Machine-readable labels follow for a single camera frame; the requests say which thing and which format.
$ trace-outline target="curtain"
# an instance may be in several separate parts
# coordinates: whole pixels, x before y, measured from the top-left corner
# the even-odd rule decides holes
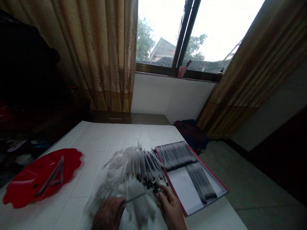
[[[305,0],[265,0],[197,125],[230,138],[307,57]]]
[[[130,112],[138,0],[4,0],[0,8],[39,30],[93,109]]]

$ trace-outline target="sky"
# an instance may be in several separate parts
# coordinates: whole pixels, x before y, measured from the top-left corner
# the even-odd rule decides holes
[[[202,0],[191,36],[207,34],[199,51],[206,61],[223,60],[245,36],[264,0]],[[184,0],[139,0],[138,14],[161,37],[176,45]]]

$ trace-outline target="window frame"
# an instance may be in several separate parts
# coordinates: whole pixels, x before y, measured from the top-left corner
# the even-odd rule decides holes
[[[185,12],[180,24],[180,32],[173,57],[172,67],[136,62],[135,71],[137,73],[158,74],[170,77],[178,76],[179,66],[184,59],[200,3],[201,0],[186,0],[185,2]],[[217,73],[187,70],[184,78],[199,81],[219,82],[221,76],[218,76]]]

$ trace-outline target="tree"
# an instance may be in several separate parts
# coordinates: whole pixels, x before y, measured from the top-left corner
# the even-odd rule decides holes
[[[199,47],[204,43],[204,40],[207,38],[206,34],[202,34],[199,37],[191,36],[189,40],[189,44],[186,48],[185,58],[192,60],[204,60],[205,56],[203,56],[202,52],[197,52]]]
[[[151,49],[155,46],[155,41],[151,32],[153,29],[149,26],[146,18],[138,19],[137,34],[137,60],[148,61]]]

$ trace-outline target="wooden table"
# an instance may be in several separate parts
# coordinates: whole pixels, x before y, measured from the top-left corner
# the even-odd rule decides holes
[[[136,125],[170,125],[165,115],[93,111],[89,122]]]

